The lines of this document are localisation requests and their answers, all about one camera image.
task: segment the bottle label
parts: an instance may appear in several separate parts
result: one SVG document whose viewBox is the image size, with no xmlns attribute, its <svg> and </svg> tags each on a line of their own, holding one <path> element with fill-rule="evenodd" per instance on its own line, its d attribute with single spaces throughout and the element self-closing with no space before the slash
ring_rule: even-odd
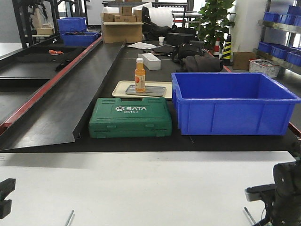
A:
<svg viewBox="0 0 301 226">
<path fill-rule="evenodd" d="M 135 75 L 135 88 L 136 89 L 145 88 L 145 75 Z"/>
</svg>

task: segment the white paper cup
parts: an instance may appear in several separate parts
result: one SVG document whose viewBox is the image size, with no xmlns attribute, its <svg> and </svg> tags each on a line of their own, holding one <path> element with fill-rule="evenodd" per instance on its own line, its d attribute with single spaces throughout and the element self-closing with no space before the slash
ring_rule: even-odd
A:
<svg viewBox="0 0 301 226">
<path fill-rule="evenodd" d="M 159 45 L 163 45 L 164 43 L 164 36 L 159 37 Z"/>
</svg>

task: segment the white table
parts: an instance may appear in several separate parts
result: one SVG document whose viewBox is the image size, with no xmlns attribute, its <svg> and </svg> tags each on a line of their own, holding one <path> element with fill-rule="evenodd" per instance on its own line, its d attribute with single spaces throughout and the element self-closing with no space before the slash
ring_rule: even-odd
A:
<svg viewBox="0 0 301 226">
<path fill-rule="evenodd" d="M 287 152 L 7 153 L 0 181 L 16 178 L 3 226 L 248 226 L 263 202 L 244 189 L 273 183 Z"/>
<path fill-rule="evenodd" d="M 2 42 L 0 43 L 0 58 L 8 53 L 21 49 L 22 44 L 20 42 Z"/>
</svg>

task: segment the white roll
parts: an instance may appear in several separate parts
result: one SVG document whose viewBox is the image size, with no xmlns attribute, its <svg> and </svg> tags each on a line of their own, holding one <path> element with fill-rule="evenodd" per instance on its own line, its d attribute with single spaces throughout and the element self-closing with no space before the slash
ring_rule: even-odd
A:
<svg viewBox="0 0 301 226">
<path fill-rule="evenodd" d="M 167 8 L 149 8 L 150 19 L 160 27 L 173 25 L 173 14 Z"/>
</svg>

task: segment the green tool case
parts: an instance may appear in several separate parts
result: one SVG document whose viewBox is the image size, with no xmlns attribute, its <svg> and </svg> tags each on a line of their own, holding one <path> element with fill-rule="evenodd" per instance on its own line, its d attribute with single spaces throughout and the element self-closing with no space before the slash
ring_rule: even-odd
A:
<svg viewBox="0 0 301 226">
<path fill-rule="evenodd" d="M 172 121 L 163 97 L 134 101 L 99 98 L 89 132 L 92 138 L 165 137 L 171 135 Z"/>
</svg>

